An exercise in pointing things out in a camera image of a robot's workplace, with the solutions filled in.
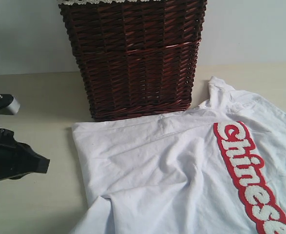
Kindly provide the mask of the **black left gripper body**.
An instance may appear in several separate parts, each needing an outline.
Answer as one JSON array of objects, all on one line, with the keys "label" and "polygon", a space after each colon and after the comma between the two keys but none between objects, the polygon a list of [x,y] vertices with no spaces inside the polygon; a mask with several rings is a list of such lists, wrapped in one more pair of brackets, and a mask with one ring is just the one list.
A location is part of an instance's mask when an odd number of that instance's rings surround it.
[{"label": "black left gripper body", "polygon": [[33,172],[31,147],[14,139],[14,132],[0,129],[0,181],[20,179]]}]

